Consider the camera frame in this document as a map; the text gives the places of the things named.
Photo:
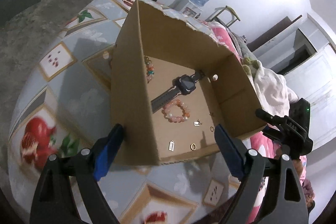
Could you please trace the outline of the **small gold charm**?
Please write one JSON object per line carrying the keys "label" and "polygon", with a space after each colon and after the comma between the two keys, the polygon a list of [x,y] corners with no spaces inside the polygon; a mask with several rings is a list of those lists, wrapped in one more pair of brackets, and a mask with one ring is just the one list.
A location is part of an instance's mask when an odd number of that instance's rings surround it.
{"label": "small gold charm", "polygon": [[194,126],[195,127],[200,127],[202,125],[202,122],[200,120],[194,121]]}

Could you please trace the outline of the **black smart watch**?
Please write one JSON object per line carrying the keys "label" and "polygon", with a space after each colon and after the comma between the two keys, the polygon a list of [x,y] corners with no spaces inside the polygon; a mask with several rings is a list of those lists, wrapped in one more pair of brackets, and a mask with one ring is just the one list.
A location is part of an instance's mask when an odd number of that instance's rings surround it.
{"label": "black smart watch", "polygon": [[196,83],[202,80],[205,74],[202,71],[195,71],[191,76],[182,75],[173,80],[173,86],[160,96],[151,101],[152,113],[156,113],[162,109],[166,104],[171,102],[177,96],[187,96],[196,89]]}

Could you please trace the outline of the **silver rectangular pendant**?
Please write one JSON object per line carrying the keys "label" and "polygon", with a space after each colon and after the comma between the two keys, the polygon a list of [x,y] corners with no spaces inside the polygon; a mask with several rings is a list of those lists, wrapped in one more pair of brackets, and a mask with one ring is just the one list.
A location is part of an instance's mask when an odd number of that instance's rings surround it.
{"label": "silver rectangular pendant", "polygon": [[171,140],[169,143],[169,151],[173,152],[175,147],[175,141]]}

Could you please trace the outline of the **brown cardboard box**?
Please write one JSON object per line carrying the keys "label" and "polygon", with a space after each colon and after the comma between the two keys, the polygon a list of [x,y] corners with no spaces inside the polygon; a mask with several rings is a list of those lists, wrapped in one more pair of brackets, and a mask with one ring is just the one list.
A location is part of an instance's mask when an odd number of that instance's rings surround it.
{"label": "brown cardboard box", "polygon": [[116,161],[161,165],[219,151],[221,125],[244,140],[265,127],[241,62],[209,34],[143,1],[128,12],[113,50],[112,122],[126,132]]}

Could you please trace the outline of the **pink floral blanket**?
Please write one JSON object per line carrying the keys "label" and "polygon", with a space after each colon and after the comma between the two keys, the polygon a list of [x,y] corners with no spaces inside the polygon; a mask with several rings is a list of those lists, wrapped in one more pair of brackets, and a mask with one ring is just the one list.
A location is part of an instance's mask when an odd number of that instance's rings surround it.
{"label": "pink floral blanket", "polygon": [[[251,59],[257,60],[254,54],[248,49],[247,45],[245,44],[241,36],[234,34],[220,23],[217,22],[208,22],[208,23],[202,22],[202,23],[204,23],[213,32],[213,35],[215,36],[215,41],[220,45],[226,46],[231,52],[234,53],[234,55],[237,57],[239,61],[242,61],[244,57],[249,57]],[[249,75],[247,76],[251,84],[253,85],[253,88],[255,88],[253,84],[253,77]],[[264,157],[275,158],[276,156],[280,155],[280,145],[274,143],[268,137],[264,136],[262,132],[254,134],[252,137],[244,141],[244,143],[247,145],[248,149],[249,148],[255,149]],[[301,184],[303,183],[303,180],[305,179],[306,176],[305,163],[306,163],[306,156],[300,156],[298,163],[296,162],[294,163],[294,166],[296,168],[298,167],[298,174]],[[261,207],[261,203],[264,200],[267,184],[268,184],[268,178],[263,178],[260,184],[255,204],[248,217],[247,223],[252,223],[256,219]],[[232,198],[230,198],[219,208],[215,209],[209,215],[203,217],[197,223],[219,222],[219,220],[222,217],[222,214],[224,214],[224,212],[227,210],[231,201]]]}

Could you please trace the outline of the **white fluffy blanket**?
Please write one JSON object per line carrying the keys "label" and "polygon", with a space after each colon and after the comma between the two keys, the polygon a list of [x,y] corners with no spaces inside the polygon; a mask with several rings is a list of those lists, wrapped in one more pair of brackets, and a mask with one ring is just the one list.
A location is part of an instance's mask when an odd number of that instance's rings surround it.
{"label": "white fluffy blanket", "polygon": [[288,87],[283,75],[263,67],[259,60],[255,65],[253,84],[262,109],[271,115],[288,116],[290,104],[298,102],[298,95]]}

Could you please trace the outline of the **green plush toy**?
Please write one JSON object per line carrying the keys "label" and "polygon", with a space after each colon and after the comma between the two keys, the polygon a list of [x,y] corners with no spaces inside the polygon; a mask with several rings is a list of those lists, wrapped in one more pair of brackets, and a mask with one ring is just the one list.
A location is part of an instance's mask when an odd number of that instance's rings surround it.
{"label": "green plush toy", "polygon": [[245,73],[252,77],[255,77],[257,71],[260,68],[260,61],[251,59],[249,57],[244,57],[241,60],[241,64]]}

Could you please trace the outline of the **dark brown door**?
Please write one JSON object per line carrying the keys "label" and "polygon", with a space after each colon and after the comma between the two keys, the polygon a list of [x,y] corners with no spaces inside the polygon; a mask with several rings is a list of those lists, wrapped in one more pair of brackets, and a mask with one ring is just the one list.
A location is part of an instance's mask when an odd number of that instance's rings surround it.
{"label": "dark brown door", "polygon": [[271,27],[269,30],[267,30],[264,34],[260,35],[257,39],[255,39],[252,42],[247,43],[248,49],[253,52],[262,45],[264,45],[266,42],[268,42],[270,39],[274,38],[276,35],[278,35],[280,32],[284,31],[286,28],[294,24],[296,21],[302,18],[302,15],[299,15],[294,20],[290,20],[287,16],[280,20],[277,24],[275,24],[273,27]]}

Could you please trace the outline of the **patterned grey bed sheet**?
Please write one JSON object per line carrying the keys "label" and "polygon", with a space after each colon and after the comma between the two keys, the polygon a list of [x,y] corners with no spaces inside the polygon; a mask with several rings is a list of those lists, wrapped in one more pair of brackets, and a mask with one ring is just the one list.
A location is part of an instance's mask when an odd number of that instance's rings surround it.
{"label": "patterned grey bed sheet", "polygon": [[[112,129],[110,62],[135,0],[93,0],[40,58],[15,106],[8,142],[13,198],[29,212],[51,153],[76,155]],[[167,223],[216,222],[239,184],[221,154],[161,166],[114,164],[98,185],[121,223],[163,211]]]}

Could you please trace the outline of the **wooden chair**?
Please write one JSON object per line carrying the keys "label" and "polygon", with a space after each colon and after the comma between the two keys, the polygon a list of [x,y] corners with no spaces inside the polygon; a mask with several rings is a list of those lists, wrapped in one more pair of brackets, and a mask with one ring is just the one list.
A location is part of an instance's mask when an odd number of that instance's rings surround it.
{"label": "wooden chair", "polygon": [[206,22],[217,22],[226,28],[230,28],[236,22],[240,22],[241,19],[237,12],[230,6],[217,7],[205,20]]}

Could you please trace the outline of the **white water dispenser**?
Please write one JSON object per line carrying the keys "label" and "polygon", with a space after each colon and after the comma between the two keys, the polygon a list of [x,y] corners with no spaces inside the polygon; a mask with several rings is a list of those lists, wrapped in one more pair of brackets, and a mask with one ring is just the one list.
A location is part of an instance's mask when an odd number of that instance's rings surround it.
{"label": "white water dispenser", "polygon": [[200,7],[195,5],[190,0],[180,0],[174,9],[179,11],[181,14],[192,18],[199,18],[203,12]]}

